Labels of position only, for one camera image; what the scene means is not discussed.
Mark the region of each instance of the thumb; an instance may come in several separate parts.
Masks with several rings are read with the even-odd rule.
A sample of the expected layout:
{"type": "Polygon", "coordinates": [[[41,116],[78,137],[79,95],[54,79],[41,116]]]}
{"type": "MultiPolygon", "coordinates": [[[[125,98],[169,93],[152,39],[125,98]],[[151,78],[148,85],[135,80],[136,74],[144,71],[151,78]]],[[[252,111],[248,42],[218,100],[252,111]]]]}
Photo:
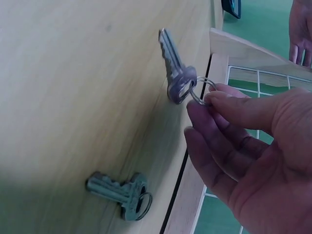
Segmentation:
{"type": "Polygon", "coordinates": [[[283,94],[264,98],[232,97],[221,91],[207,94],[205,101],[211,103],[228,122],[248,129],[273,132],[274,115],[283,94]]]}

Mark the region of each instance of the blue object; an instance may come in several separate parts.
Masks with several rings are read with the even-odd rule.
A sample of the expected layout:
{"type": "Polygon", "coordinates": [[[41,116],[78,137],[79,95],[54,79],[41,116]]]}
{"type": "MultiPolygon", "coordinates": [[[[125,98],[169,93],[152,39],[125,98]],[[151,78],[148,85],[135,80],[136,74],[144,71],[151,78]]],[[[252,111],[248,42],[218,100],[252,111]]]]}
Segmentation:
{"type": "Polygon", "coordinates": [[[222,0],[222,8],[237,19],[241,16],[241,1],[240,0],[222,0]]]}

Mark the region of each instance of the key blade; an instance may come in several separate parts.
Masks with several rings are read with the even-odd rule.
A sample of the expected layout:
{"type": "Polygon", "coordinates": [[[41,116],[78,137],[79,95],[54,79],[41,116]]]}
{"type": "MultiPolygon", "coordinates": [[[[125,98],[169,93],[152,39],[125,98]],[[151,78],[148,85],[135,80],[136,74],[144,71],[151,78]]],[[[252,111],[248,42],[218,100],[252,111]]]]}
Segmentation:
{"type": "Polygon", "coordinates": [[[162,50],[162,57],[165,59],[167,79],[168,81],[172,81],[182,73],[184,65],[170,33],[165,28],[159,31],[158,41],[162,50]]]}

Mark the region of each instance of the white grid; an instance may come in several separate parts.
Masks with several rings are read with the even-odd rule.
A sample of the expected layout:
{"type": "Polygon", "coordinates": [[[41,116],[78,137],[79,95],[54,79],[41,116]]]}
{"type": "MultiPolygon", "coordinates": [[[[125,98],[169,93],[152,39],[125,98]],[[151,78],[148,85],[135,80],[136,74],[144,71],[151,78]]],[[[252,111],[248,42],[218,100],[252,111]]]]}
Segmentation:
{"type": "MultiPolygon", "coordinates": [[[[245,70],[245,71],[252,71],[252,72],[256,72],[257,73],[257,91],[249,90],[249,89],[242,89],[242,88],[238,88],[238,87],[234,87],[234,88],[236,88],[236,89],[238,89],[240,91],[256,93],[258,98],[261,95],[266,95],[266,96],[272,96],[273,95],[273,94],[268,94],[268,93],[261,92],[261,90],[260,90],[260,74],[269,74],[269,75],[275,75],[275,76],[286,78],[287,79],[287,84],[288,84],[288,89],[291,89],[290,79],[294,79],[294,80],[297,80],[297,81],[302,81],[302,82],[307,82],[309,84],[312,84],[312,81],[308,80],[308,79],[303,79],[303,78],[299,78],[299,77],[293,77],[293,76],[280,74],[280,73],[275,73],[275,72],[268,72],[268,71],[263,71],[263,70],[257,70],[257,69],[252,69],[252,68],[238,67],[238,66],[229,66],[228,67],[227,77],[226,77],[226,80],[225,80],[226,84],[229,83],[230,72],[231,72],[232,68],[239,69],[239,70],[245,70]]],[[[256,138],[257,139],[259,139],[259,135],[260,135],[260,130],[257,130],[257,132],[256,132],[256,138]]],[[[202,207],[203,202],[204,202],[204,198],[207,197],[207,196],[208,197],[217,198],[216,195],[207,193],[206,189],[207,189],[207,187],[204,186],[204,189],[203,189],[203,192],[202,192],[202,195],[201,195],[201,199],[200,199],[200,202],[199,202],[199,206],[198,206],[198,209],[197,209],[197,213],[196,213],[196,216],[195,216],[195,220],[194,220],[194,223],[193,223],[193,227],[192,227],[192,230],[191,230],[191,234],[194,234],[194,232],[195,232],[195,228],[196,228],[196,225],[197,225],[197,222],[198,222],[198,218],[199,218],[199,215],[200,215],[201,207],[202,207]]],[[[243,228],[243,226],[241,226],[240,229],[239,229],[238,234],[242,234],[243,230],[244,230],[244,228],[243,228]]]]}

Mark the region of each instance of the key teeth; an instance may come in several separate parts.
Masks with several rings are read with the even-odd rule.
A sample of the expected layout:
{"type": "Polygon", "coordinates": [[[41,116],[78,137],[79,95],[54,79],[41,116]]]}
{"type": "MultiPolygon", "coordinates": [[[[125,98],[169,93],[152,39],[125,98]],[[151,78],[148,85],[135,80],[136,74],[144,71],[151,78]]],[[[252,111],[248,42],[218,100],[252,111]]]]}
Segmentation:
{"type": "Polygon", "coordinates": [[[160,43],[160,48],[161,48],[161,55],[165,60],[165,65],[166,65],[166,71],[167,71],[167,78],[170,79],[172,76],[172,70],[171,70],[171,62],[170,59],[167,59],[170,55],[168,54],[168,49],[166,49],[166,45],[164,42],[161,40],[161,30],[159,31],[159,43],[160,43]]]}

